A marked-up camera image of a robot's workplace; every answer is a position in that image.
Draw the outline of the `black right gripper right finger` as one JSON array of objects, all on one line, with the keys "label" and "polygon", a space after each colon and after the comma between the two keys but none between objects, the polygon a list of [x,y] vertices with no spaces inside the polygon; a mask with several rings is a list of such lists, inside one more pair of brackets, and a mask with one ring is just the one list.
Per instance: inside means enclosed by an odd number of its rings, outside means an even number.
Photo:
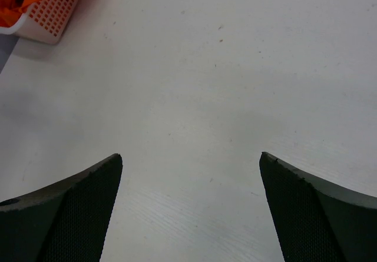
[{"label": "black right gripper right finger", "polygon": [[376,198],[263,152],[267,202],[285,261],[376,261]]}]

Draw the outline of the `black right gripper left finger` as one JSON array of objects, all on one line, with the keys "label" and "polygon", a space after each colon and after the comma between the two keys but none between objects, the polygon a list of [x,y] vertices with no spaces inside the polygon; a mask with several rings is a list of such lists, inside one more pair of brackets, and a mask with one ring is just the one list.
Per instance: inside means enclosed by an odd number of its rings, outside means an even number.
[{"label": "black right gripper left finger", "polygon": [[1,202],[1,261],[100,261],[122,170],[113,154]]}]

